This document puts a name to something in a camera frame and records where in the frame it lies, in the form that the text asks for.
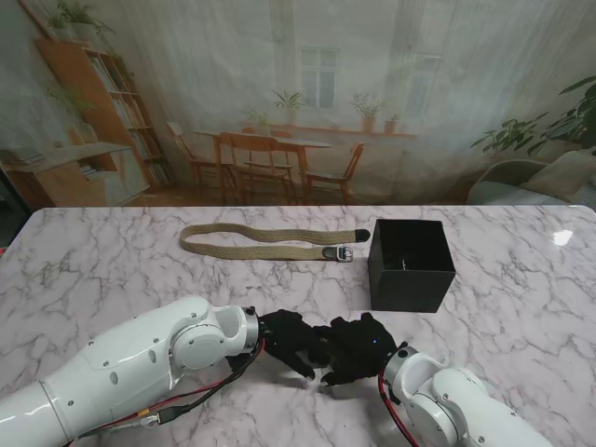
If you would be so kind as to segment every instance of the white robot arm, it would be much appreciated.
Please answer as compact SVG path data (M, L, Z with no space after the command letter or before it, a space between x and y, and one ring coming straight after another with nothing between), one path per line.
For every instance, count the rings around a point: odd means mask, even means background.
M553 447L472 372L447 368L411 346L386 365L384 381L433 447Z
M252 309L212 307L190 296L92 340L58 371L0 401L2 445L61 447L103 424L147 408L185 372L257 344Z

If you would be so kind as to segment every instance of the red cable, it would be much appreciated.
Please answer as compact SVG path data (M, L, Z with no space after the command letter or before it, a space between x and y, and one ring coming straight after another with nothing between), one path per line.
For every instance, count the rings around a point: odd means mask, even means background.
M264 349L264 340L263 340L263 343L261 344L261 348L259 349L259 352L256 353L256 356L258 356L259 354L261 354L261 352L263 351L263 349ZM182 398L187 398L188 396L193 396L195 394L199 394L199 393L203 393L205 391L209 391L210 389L215 388L216 386L218 386L224 380L220 380L220 381L214 382L214 383L212 383L210 385L203 386L201 388L197 388L197 389L195 389L193 391L189 391L188 393L182 393L182 394L178 394L176 396L172 396L171 398L167 398L166 400L162 400L161 402L158 402L158 403L155 403L155 404L151 405L149 408L147 408L145 410L142 410L142 412L143 413L145 413L145 412L150 413L153 410L155 410L155 409L157 409L159 407L163 407L164 405L166 405L168 403L172 403L172 402L174 402L176 400L180 400ZM104 424L104 425L102 425L100 427L94 428L94 431L95 430L101 430L101 429L108 428L108 427L113 427L113 426L116 426L116 425L121 424L123 422L129 421L130 419L135 419L137 417L142 417L142 416L139 415L139 413L140 412L129 414L128 416L124 416L124 417L122 417L120 419L115 420L114 422L108 422L107 424ZM63 447L68 447L72 443L73 443L73 441L71 440L70 442L68 442Z
M391 405L391 400L389 400L389 398L387 397L387 394L383 387L384 374L385 374L385 370L382 370L381 373L379 374L379 378L378 378L379 393L381 394L381 399L383 400L383 403L387 407L387 410L389 411L389 414L391 415L393 422L395 422L395 424L400 429L401 434L406 438L406 440L408 440L408 442L410 443L410 445L412 445L412 447L420 447L418 445L418 443L415 441L415 439L413 438L413 436L410 434L410 432L408 431L406 426L401 421L400 417L398 416L398 413L393 408L393 405Z

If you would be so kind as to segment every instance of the wooden floor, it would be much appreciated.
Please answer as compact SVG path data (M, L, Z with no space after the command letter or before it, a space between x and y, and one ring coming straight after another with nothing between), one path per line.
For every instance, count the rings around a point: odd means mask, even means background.
M458 184L445 197L431 202L433 205L465 205L469 188L473 183ZM385 202L381 197L361 197L360 201L354 198L352 205L399 205L398 203ZM229 195L226 206L240 205L234 197ZM249 199L249 206L286 206L287 201L281 200L272 192L263 191ZM344 205L339 189L313 189L313 196L308 205ZM150 190L134 198L125 207L219 207L222 206L219 189L214 187L203 188L203 194L198 188L186 185L174 185Z

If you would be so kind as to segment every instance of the belt buckle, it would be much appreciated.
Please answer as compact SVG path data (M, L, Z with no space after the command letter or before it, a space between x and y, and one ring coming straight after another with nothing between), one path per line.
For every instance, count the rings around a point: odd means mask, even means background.
M338 263L351 263L354 259L354 252L349 247L340 245L335 248L335 260Z

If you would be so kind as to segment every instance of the black box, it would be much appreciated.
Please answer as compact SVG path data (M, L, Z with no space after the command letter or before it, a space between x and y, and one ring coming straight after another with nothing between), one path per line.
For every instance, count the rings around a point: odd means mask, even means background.
M368 264L372 310L437 312L455 277L439 221L379 219Z

